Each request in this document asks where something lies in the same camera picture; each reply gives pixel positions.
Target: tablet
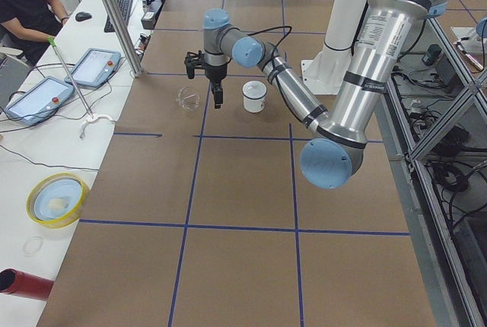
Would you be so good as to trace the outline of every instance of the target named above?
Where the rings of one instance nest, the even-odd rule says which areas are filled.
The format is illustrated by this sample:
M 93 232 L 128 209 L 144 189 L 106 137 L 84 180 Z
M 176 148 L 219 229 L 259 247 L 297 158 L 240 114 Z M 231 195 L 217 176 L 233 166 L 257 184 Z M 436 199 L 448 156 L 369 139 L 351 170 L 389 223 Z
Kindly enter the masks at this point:
M 90 48 L 76 63 L 71 75 L 79 86 L 97 89 L 118 68 L 120 58 L 119 52 Z M 65 82 L 71 83 L 69 76 Z
M 52 116 L 73 94 L 72 85 L 48 76 L 5 108 L 9 119 L 36 125 Z

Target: yellow rim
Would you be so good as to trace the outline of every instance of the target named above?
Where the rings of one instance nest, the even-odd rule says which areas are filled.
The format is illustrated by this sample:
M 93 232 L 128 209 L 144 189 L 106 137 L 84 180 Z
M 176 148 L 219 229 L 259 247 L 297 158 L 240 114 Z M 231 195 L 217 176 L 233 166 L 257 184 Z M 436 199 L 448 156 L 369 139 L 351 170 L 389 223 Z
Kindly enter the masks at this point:
M 37 196 L 40 194 L 40 192 L 43 191 L 43 189 L 47 185 L 61 179 L 76 180 L 81 185 L 80 199 L 78 200 L 78 203 L 76 203 L 74 208 L 70 210 L 68 213 L 64 214 L 62 217 L 52 219 L 50 221 L 42 221 L 36 217 L 33 211 L 33 206 L 36 202 Z M 32 192 L 30 192 L 29 197 L 27 198 L 27 214 L 29 215 L 30 219 L 32 219 L 33 221 L 39 224 L 42 224 L 45 227 L 60 228 L 60 227 L 67 226 L 68 224 L 73 223 L 79 218 L 81 213 L 81 206 L 83 205 L 86 195 L 89 193 L 89 191 L 90 188 L 88 188 L 88 186 L 84 183 L 84 181 L 79 177 L 77 177 L 76 175 L 73 175 L 72 173 L 57 173 L 56 175 L 49 176 L 48 178 L 38 183 L 33 188 Z

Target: keyboard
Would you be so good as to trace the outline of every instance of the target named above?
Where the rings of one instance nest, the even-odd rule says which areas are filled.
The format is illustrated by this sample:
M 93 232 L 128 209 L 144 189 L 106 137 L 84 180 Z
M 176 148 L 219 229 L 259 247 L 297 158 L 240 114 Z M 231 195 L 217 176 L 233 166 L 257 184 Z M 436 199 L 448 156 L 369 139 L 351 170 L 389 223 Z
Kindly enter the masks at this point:
M 120 13 L 122 13 L 123 21 L 125 25 L 129 24 L 130 19 L 130 9 L 132 8 L 132 0 L 115 0 L 119 6 Z M 115 28 L 110 21 L 110 17 L 107 16 L 107 22 L 105 23 L 105 28 L 103 29 L 105 33 L 114 32 Z

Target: red cylinder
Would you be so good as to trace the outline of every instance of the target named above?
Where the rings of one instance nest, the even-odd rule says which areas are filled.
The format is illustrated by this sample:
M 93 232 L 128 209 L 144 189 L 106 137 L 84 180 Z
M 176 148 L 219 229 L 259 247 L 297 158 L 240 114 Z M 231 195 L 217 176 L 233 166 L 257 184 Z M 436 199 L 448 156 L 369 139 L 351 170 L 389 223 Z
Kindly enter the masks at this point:
M 0 293 L 47 300 L 54 281 L 7 268 L 0 272 Z

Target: white cup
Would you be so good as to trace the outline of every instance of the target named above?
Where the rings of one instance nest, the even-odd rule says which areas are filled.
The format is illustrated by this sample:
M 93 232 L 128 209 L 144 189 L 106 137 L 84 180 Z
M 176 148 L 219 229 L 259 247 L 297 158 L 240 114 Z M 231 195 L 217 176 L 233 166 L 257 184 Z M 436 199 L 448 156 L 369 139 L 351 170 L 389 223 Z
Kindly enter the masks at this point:
M 243 87 L 243 107 L 251 113 L 258 113 L 266 104 L 267 87 L 260 81 L 249 81 Z

